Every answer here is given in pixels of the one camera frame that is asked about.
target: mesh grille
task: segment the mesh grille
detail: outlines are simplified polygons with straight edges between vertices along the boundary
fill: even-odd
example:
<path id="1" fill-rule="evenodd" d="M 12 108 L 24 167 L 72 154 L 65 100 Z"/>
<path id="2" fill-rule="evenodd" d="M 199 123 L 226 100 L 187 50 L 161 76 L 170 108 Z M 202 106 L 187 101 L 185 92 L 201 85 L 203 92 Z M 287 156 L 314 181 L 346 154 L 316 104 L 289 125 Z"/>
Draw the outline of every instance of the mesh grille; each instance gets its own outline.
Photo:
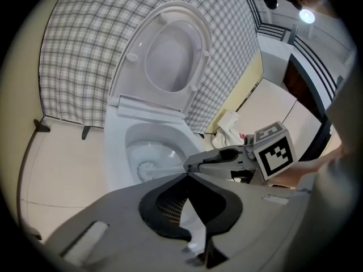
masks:
<path id="1" fill-rule="evenodd" d="M 181 180 L 179 183 L 159 195 L 157 207 L 171 223 L 179 226 L 183 206 L 187 199 L 186 181 Z"/>

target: floor tile grout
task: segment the floor tile grout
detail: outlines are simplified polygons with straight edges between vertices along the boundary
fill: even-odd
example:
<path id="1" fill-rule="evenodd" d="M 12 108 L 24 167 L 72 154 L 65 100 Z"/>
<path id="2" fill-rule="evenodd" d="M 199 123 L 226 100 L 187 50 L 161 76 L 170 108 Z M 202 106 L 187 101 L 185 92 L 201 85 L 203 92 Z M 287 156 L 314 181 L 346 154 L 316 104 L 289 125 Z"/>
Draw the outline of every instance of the floor tile grout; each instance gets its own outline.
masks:
<path id="1" fill-rule="evenodd" d="M 29 209 L 28 209 L 28 202 L 27 202 L 27 223 L 29 224 Z"/>
<path id="2" fill-rule="evenodd" d="M 40 148 L 41 148 L 41 145 L 43 144 L 43 141 L 44 141 L 44 139 L 45 139 L 45 137 L 46 137 L 46 136 L 47 136 L 46 134 L 43 136 L 43 138 L 42 138 L 42 140 L 41 140 L 41 142 L 40 142 L 40 144 L 39 144 L 39 147 L 38 147 L 38 149 L 37 149 L 37 151 L 36 151 L 36 154 L 35 154 L 35 156 L 34 156 L 34 161 L 33 161 L 33 163 L 32 163 L 32 168 L 30 169 L 30 175 L 29 175 L 29 181 L 28 181 L 28 188 L 27 188 L 27 201 L 28 201 L 28 196 L 29 196 L 30 181 L 31 181 L 31 179 L 32 179 L 32 174 L 33 174 L 33 167 L 34 167 L 34 164 L 35 164 L 36 158 L 37 158 L 37 156 L 38 156 L 39 150 L 40 150 Z"/>
<path id="3" fill-rule="evenodd" d="M 46 205 L 44 203 L 38 203 L 38 202 L 31 202 L 31 201 L 25 201 L 27 203 L 33 203 L 34 205 L 38 205 L 38 206 L 49 206 L 49 207 L 62 207 L 65 209 L 84 209 L 85 206 L 54 206 L 54 205 Z"/>

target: black bracket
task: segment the black bracket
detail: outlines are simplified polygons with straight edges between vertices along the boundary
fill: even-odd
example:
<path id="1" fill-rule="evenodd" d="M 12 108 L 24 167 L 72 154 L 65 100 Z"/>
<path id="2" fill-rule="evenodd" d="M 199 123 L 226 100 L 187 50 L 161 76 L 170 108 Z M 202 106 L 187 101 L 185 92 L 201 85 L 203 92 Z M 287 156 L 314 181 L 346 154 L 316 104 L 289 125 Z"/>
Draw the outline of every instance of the black bracket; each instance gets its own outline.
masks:
<path id="1" fill-rule="evenodd" d="M 35 125 L 35 132 L 50 132 L 50 128 L 43 125 L 41 122 L 39 122 L 37 119 L 34 119 L 34 125 Z"/>
<path id="2" fill-rule="evenodd" d="M 91 126 L 84 126 L 83 127 L 83 131 L 82 131 L 82 140 L 85 140 L 87 135 L 88 135 L 88 132 L 90 131 L 91 129 Z"/>

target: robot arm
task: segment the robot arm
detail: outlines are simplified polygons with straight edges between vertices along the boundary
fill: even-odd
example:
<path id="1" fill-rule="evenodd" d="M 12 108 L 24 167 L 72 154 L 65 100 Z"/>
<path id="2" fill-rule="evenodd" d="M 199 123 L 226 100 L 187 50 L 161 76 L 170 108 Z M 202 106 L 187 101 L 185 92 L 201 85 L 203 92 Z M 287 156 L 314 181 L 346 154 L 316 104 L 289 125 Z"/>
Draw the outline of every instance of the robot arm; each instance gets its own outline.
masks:
<path id="1" fill-rule="evenodd" d="M 244 145 L 214 149 L 190 156 L 184 163 L 187 172 L 200 172 L 221 179 L 235 177 L 235 172 L 260 169 L 268 180 L 296 162 L 289 131 L 275 122 L 247 135 Z"/>

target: toilet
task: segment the toilet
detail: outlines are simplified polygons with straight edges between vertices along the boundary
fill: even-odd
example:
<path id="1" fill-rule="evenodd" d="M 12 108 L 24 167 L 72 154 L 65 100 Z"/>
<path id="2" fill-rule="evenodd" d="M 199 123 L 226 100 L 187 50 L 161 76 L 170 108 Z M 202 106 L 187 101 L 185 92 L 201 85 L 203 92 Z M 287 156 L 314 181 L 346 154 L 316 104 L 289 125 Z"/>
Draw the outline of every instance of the toilet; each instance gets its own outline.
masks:
<path id="1" fill-rule="evenodd" d="M 182 1 L 159 6 L 136 29 L 109 92 L 104 125 L 109 191 L 144 182 L 140 164 L 182 166 L 205 151 L 184 118 L 208 64 L 211 38 L 202 13 Z"/>

